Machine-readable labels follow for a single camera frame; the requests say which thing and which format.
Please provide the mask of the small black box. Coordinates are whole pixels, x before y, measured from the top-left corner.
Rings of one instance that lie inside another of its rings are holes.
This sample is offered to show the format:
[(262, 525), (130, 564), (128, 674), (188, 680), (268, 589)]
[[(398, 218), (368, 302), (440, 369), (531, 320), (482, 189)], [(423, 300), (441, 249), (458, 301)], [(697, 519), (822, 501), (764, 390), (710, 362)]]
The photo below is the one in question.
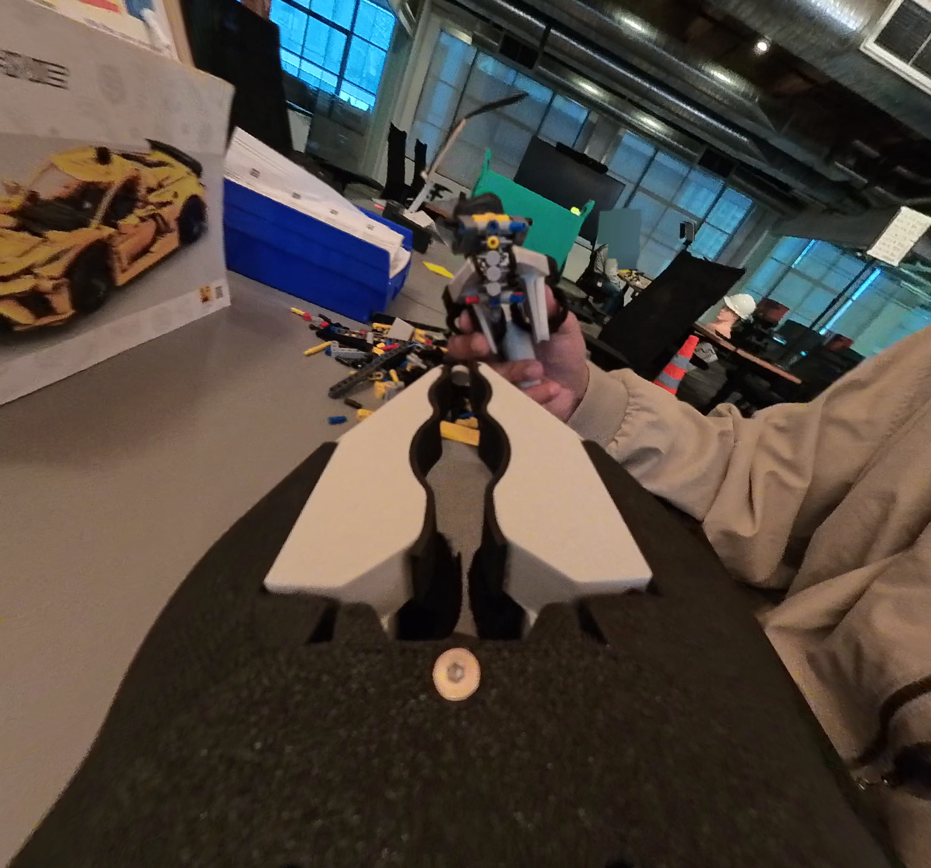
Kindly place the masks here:
[(409, 219), (405, 207), (390, 200), (385, 202), (382, 218), (411, 235), (413, 251), (426, 254), (436, 234), (435, 225), (430, 218), (426, 217), (426, 222)]

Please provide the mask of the white instruction booklet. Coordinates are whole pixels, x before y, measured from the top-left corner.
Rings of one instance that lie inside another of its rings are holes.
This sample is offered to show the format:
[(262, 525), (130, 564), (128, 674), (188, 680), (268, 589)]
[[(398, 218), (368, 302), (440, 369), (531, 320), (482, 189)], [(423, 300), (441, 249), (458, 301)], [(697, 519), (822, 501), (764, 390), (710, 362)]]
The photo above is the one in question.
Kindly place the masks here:
[(1, 402), (230, 304), (233, 87), (2, 0)]

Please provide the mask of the black upright panel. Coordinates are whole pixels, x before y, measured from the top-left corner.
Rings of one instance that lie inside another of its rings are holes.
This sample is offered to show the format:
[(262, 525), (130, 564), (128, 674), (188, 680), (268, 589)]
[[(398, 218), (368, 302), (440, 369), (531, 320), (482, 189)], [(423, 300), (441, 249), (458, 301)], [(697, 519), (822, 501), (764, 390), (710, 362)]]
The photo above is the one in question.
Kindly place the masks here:
[(194, 65), (229, 83), (228, 138), (240, 129), (289, 157), (278, 28), (237, 0), (180, 0)]

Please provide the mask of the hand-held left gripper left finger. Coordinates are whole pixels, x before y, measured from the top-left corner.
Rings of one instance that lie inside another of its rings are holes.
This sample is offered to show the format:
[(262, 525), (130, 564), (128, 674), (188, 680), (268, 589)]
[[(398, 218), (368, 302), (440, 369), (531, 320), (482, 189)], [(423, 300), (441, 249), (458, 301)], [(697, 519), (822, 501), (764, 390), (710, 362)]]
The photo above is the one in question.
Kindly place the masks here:
[(438, 529), (428, 484), (450, 401), (449, 369), (434, 368), (328, 448), (264, 578), (268, 593), (369, 606), (400, 638), (452, 633), (462, 559)]

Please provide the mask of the person's right hand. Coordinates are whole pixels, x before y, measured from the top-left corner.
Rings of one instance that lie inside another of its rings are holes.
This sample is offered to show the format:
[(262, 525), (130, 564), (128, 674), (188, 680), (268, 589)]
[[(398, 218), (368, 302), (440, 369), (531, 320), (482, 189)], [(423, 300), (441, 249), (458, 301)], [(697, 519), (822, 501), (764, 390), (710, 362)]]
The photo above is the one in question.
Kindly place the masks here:
[(460, 332), (452, 335), (447, 350), (460, 363), (484, 363), (507, 382), (562, 422), (568, 422), (581, 404), (589, 382), (587, 347), (576, 316), (567, 312), (550, 339), (536, 346), (533, 360), (502, 361), (487, 339), (475, 331), (467, 313), (458, 319)]

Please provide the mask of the black tilted board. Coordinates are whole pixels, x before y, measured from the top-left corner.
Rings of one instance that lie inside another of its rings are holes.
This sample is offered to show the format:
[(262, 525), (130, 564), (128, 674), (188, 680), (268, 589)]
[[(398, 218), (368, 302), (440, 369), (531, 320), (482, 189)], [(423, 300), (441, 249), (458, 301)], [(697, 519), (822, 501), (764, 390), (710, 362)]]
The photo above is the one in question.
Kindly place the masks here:
[(635, 370), (660, 366), (681, 347), (698, 317), (722, 300), (745, 272), (684, 249), (611, 316), (598, 339)]

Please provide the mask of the black monitor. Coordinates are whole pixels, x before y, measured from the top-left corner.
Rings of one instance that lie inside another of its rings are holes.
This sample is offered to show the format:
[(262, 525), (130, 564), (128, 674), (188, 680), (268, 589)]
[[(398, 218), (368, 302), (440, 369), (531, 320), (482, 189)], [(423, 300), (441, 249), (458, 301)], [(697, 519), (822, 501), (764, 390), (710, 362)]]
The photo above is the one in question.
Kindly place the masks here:
[(581, 238), (591, 246), (596, 243), (599, 214), (614, 209), (625, 184), (584, 153), (563, 143), (550, 144), (533, 137), (524, 153), (514, 182), (565, 208), (582, 210), (588, 202), (593, 208), (580, 229)]

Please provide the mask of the pile of toy bricks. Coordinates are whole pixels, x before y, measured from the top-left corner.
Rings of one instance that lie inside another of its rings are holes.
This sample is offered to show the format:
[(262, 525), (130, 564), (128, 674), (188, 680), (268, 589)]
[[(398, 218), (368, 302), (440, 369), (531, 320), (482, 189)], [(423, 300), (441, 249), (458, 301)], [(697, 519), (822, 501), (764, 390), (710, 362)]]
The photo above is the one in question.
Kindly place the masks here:
[(341, 369), (328, 388), (334, 405), (365, 420), (380, 406), (398, 398), (418, 380), (447, 361), (449, 330), (376, 314), (363, 326), (345, 325), (333, 316), (291, 307), (289, 312), (309, 328), (316, 342), (305, 359), (328, 359)]

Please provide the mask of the grey toy brick assembly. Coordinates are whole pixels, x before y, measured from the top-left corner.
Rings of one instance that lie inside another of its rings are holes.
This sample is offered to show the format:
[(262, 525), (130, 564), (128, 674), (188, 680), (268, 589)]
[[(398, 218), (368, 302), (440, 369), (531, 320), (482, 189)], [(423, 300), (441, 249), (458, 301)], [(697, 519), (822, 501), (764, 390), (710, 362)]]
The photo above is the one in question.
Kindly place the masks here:
[(457, 218), (452, 250), (466, 258), (476, 257), (482, 274), (482, 302), (447, 312), (449, 328), (460, 332), (458, 319), (467, 313), (475, 331), (487, 339), (502, 361), (535, 358), (530, 335), (516, 321), (518, 292), (515, 248), (522, 246), (528, 223), (502, 213), (483, 212)]

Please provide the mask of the grey desk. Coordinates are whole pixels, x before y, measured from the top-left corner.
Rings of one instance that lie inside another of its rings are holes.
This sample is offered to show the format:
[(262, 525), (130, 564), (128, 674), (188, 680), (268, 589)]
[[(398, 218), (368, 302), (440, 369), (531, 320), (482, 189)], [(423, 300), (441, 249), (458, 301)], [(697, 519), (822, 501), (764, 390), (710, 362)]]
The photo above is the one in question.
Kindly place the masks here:
[(347, 425), (343, 368), (235, 273), (231, 305), (2, 407), (2, 866), (93, 743), (203, 554)]

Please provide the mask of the teal folding bin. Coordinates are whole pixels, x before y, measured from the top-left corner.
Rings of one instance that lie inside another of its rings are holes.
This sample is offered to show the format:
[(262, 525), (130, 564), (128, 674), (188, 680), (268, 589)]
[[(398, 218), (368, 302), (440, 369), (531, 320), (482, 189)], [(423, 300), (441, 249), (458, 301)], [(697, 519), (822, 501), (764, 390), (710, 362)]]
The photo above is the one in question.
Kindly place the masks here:
[(528, 232), (523, 246), (554, 258), (559, 272), (563, 272), (593, 202), (582, 210), (565, 209), (496, 172), (493, 159), (493, 151), (487, 149), (472, 195), (491, 194), (500, 201), (506, 215), (525, 218)]

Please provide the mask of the long dark grey beam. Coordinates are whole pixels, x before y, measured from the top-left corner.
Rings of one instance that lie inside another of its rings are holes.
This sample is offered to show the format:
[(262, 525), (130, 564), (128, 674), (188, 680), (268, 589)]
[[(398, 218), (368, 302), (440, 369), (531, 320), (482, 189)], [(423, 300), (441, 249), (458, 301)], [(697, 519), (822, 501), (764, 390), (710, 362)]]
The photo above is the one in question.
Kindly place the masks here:
[(362, 367), (353, 370), (328, 389), (330, 399), (341, 399), (352, 392), (356, 386), (369, 380), (378, 373), (389, 372), (398, 363), (401, 363), (411, 350), (409, 344), (399, 345), (375, 356)]

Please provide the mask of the person's right forearm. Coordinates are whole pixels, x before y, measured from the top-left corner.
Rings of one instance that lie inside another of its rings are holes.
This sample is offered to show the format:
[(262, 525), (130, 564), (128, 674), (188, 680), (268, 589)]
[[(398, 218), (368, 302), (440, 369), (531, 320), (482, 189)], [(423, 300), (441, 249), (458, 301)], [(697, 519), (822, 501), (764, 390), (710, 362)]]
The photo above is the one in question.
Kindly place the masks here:
[(813, 401), (702, 415), (588, 366), (569, 426), (698, 521), (741, 583), (795, 595), (868, 567), (929, 580), (930, 339), (914, 333)]

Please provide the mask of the blue bin with papers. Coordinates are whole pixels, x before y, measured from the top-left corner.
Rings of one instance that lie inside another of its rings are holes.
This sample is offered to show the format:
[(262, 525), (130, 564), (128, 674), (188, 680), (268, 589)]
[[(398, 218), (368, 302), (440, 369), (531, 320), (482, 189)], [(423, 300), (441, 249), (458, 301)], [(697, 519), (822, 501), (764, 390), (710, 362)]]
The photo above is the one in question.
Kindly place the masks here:
[(396, 276), (411, 260), (402, 232), (379, 217), (371, 218), (333, 187), (272, 148), (235, 127), (225, 157), (225, 178), (275, 202), (308, 215), (325, 226), (381, 248)]

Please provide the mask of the orange traffic cone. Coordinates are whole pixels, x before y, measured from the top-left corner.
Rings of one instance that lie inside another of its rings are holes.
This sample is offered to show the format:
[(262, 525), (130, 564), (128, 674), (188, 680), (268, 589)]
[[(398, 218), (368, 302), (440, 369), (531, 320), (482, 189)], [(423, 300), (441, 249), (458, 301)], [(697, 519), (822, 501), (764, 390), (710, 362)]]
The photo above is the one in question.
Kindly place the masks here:
[(688, 370), (688, 366), (699, 341), (699, 336), (694, 334), (685, 339), (681, 348), (676, 351), (655, 378), (654, 385), (675, 396), (680, 389), (681, 381)]

